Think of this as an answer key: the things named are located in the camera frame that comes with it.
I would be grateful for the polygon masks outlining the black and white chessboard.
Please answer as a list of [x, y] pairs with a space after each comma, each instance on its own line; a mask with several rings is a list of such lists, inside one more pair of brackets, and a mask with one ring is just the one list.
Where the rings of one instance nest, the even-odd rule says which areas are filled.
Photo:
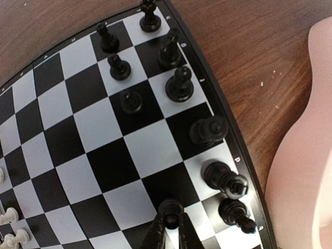
[[[24, 248], [139, 248], [158, 206], [172, 198], [205, 248], [276, 248], [258, 177], [218, 81], [171, 2], [156, 6], [161, 27], [153, 33], [141, 30], [140, 7], [103, 22], [119, 39], [129, 78], [112, 78], [91, 26], [1, 86], [1, 212], [19, 214], [18, 222], [1, 226], [1, 237], [24, 229]], [[168, 70], [157, 54], [172, 27], [181, 62]], [[181, 66], [191, 69], [194, 91], [178, 103], [165, 85]], [[141, 112], [122, 110], [125, 90], [142, 96]], [[195, 145], [190, 126], [216, 115], [229, 124], [226, 137]], [[256, 222], [254, 234], [221, 219], [218, 207], [228, 197], [202, 178], [215, 161], [247, 178], [248, 193], [238, 200]]]

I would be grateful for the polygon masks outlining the black rook corner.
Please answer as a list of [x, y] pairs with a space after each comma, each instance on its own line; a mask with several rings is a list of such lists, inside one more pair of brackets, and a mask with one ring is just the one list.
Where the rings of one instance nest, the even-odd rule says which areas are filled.
[[161, 27], [160, 17], [154, 14], [156, 7], [156, 1], [142, 0], [141, 11], [145, 15], [140, 19], [140, 27], [144, 32], [152, 33]]

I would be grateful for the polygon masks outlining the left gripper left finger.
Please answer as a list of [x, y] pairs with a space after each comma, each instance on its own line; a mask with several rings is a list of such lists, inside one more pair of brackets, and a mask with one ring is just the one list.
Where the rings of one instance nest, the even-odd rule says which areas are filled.
[[147, 231], [140, 249], [165, 249], [165, 212], [158, 212]]

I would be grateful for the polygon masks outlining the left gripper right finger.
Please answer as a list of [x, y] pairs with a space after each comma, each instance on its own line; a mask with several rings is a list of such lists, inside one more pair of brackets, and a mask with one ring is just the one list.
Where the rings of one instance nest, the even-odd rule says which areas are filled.
[[185, 249], [204, 249], [187, 213], [179, 215], [179, 247]]

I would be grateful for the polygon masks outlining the black bishop chess piece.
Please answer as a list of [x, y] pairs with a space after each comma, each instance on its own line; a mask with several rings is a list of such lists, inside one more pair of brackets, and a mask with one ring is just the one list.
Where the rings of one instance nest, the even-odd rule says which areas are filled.
[[176, 69], [174, 75], [167, 81], [165, 91], [173, 102], [185, 102], [189, 100], [194, 91], [191, 81], [192, 72], [187, 66], [181, 66]]

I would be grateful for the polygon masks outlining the black knight chess piece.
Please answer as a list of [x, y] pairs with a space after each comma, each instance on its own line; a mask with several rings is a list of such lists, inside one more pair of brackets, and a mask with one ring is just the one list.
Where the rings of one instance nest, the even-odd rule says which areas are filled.
[[177, 45], [178, 37], [179, 30], [174, 27], [170, 28], [167, 33], [168, 43], [164, 44], [157, 54], [158, 63], [162, 68], [170, 70], [180, 64], [181, 52]]

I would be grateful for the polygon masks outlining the black king chess piece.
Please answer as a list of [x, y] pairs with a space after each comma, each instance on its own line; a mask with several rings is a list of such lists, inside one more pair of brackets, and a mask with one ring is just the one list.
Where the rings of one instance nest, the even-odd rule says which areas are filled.
[[203, 170], [202, 178], [210, 188], [220, 190], [232, 200], [244, 197], [249, 190], [247, 178], [220, 161], [208, 164]]

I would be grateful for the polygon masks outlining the black pawn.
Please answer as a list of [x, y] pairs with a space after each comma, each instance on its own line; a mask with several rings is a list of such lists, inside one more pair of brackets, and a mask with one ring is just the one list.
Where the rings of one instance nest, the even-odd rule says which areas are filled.
[[174, 230], [179, 227], [179, 216], [184, 211], [182, 204], [175, 199], [165, 199], [158, 207], [158, 212], [164, 214], [165, 227]]
[[131, 74], [130, 64], [122, 60], [116, 53], [112, 53], [108, 56], [107, 61], [110, 65], [110, 75], [115, 80], [125, 80], [129, 78]]

